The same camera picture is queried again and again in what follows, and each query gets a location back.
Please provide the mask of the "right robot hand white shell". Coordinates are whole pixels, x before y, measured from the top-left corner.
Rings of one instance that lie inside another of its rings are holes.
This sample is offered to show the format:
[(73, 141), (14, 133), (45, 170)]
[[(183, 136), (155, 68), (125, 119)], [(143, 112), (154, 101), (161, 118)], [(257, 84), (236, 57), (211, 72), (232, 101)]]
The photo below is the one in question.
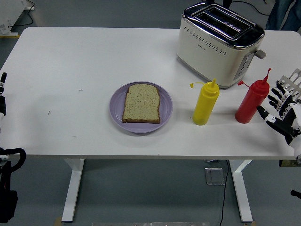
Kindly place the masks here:
[(271, 91), (276, 96), (268, 95), (269, 104), (276, 109), (279, 117), (271, 115), (260, 105), (256, 107), (257, 111), (267, 125), (285, 137), (297, 162), (301, 162), (301, 104), (279, 81)]

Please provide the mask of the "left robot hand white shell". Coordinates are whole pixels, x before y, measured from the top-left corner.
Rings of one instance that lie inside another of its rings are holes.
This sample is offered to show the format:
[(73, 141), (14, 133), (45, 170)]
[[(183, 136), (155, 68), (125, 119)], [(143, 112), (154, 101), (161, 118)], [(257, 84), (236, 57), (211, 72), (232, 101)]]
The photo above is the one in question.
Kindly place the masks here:
[(6, 100), (3, 96), (6, 77), (7, 73), (4, 72), (0, 78), (0, 120), (3, 120), (6, 115)]

